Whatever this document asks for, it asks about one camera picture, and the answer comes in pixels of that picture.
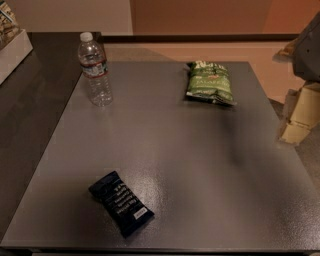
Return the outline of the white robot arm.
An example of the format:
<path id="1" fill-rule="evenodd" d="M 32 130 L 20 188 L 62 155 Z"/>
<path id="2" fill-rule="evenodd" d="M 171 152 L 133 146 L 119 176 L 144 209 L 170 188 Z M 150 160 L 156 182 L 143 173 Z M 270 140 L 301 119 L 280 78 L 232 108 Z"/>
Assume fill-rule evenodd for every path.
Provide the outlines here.
<path id="1" fill-rule="evenodd" d="M 305 81 L 286 96 L 279 139 L 300 144 L 320 122 L 320 13 L 298 36 L 292 56 L 294 75 Z"/>

